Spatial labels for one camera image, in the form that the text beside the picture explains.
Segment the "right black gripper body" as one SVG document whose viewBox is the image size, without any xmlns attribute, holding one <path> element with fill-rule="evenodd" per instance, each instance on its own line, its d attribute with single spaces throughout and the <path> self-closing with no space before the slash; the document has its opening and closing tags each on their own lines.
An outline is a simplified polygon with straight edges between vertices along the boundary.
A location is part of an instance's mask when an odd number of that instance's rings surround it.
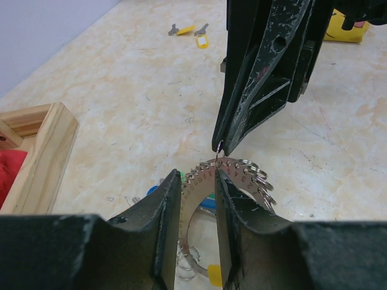
<svg viewBox="0 0 387 290">
<path fill-rule="evenodd" d="M 333 10 L 336 9 L 345 15 L 343 30 L 350 30 L 356 22 L 368 21 L 373 25 L 386 24 L 386 1 L 314 1 L 310 26 L 307 37 L 313 40 L 314 53 L 308 67 L 305 83 L 301 94 L 304 93 L 319 55 L 325 32 L 328 28 Z"/>
</svg>

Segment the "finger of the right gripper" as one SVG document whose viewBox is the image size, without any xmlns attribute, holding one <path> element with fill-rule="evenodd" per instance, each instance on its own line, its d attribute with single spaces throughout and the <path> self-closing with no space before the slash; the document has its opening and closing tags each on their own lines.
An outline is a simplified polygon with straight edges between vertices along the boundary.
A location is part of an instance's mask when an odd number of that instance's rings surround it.
<svg viewBox="0 0 387 290">
<path fill-rule="evenodd" d="M 231 138 L 231 124 L 246 84 L 243 62 L 259 47 L 272 1 L 227 1 L 227 52 L 224 91 L 212 137 L 212 150 L 225 149 Z"/>
<path fill-rule="evenodd" d="M 227 156 L 252 130 L 299 97 L 312 60 L 315 42 L 308 39 L 307 29 L 315 2 L 272 2 L 259 47 L 243 62 L 249 75 L 223 149 Z"/>
</svg>

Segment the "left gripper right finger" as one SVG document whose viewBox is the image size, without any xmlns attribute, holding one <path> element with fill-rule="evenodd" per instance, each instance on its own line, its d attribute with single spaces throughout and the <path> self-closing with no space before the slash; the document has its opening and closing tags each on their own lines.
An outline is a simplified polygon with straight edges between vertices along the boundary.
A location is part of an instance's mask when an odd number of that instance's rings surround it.
<svg viewBox="0 0 387 290">
<path fill-rule="evenodd" d="M 386 223 L 291 222 L 215 172 L 224 289 L 385 289 Z"/>
</svg>

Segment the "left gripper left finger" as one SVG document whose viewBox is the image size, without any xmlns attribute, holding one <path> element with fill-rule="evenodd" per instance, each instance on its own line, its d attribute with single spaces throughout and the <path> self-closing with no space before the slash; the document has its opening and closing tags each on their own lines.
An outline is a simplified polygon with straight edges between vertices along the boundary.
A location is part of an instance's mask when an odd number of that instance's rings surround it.
<svg viewBox="0 0 387 290">
<path fill-rule="evenodd" d="M 181 175 L 104 220 L 1 216 L 2 289 L 173 289 Z"/>
</svg>

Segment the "key with yellow window tag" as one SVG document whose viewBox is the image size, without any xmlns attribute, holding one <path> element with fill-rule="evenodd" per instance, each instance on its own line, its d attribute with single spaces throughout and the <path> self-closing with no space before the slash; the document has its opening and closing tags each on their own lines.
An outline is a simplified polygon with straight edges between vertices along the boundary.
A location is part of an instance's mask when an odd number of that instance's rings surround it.
<svg viewBox="0 0 387 290">
<path fill-rule="evenodd" d="M 204 49 L 209 46 L 209 41 L 206 36 L 206 29 L 209 26 L 208 23 L 204 24 L 202 28 L 194 32 L 194 36 L 196 37 L 197 47 Z"/>
</svg>

